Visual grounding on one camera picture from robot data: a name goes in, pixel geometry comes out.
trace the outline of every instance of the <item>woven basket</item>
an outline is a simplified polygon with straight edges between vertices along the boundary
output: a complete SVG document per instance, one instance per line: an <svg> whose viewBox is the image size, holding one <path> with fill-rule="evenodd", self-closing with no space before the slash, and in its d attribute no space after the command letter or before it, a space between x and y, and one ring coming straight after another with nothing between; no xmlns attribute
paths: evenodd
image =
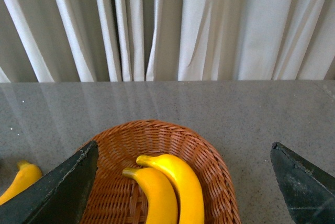
<svg viewBox="0 0 335 224"><path fill-rule="evenodd" d="M182 158L198 176L205 223L241 223L226 164L194 131L167 122L139 120L110 128L93 139L99 146L98 170L81 223L145 223L146 196L121 172L125 167L138 167L139 155L163 153Z"/></svg>

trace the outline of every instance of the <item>gray countertop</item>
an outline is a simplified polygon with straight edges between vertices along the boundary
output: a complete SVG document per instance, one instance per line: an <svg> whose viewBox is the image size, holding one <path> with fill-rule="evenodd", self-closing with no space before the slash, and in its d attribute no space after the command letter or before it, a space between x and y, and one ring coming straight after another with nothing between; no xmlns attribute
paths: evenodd
<svg viewBox="0 0 335 224"><path fill-rule="evenodd" d="M270 161L278 141L335 176L335 81L0 84L0 193L18 159L46 173L97 133L159 119L219 151L243 223L293 223Z"/></svg>

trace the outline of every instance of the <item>table surface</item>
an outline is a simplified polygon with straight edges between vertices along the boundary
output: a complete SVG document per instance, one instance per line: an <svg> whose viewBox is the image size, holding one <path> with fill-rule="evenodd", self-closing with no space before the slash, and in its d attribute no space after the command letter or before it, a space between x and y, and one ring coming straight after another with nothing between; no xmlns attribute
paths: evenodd
<svg viewBox="0 0 335 224"><path fill-rule="evenodd" d="M335 81L0 84L0 193L27 159L52 170L138 119L192 128L226 162L243 223L293 223L270 161L281 142L335 176Z"/></svg>

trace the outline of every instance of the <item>curtain fold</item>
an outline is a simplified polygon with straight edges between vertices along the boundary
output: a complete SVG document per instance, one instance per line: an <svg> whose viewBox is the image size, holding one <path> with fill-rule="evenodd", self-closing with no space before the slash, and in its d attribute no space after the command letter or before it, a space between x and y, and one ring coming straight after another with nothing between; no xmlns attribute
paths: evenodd
<svg viewBox="0 0 335 224"><path fill-rule="evenodd" d="M0 0L0 82L335 76L335 0Z"/></svg>
<svg viewBox="0 0 335 224"><path fill-rule="evenodd" d="M296 0L291 5L288 32L273 79L295 79L325 0Z"/></svg>
<svg viewBox="0 0 335 224"><path fill-rule="evenodd" d="M111 0L96 0L103 34L106 60L108 66L109 80L122 81L119 50L115 25L113 20L113 10Z"/></svg>

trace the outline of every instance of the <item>speckled countertop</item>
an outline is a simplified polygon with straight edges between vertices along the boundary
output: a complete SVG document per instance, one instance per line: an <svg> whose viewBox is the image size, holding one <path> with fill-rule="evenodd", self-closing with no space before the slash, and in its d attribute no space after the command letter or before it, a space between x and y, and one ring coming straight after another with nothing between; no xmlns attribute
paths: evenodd
<svg viewBox="0 0 335 224"><path fill-rule="evenodd" d="M0 193L18 159L46 173L97 133L150 118L213 144L243 223L293 223L270 161L273 142L335 176L335 81L0 84Z"/></svg>

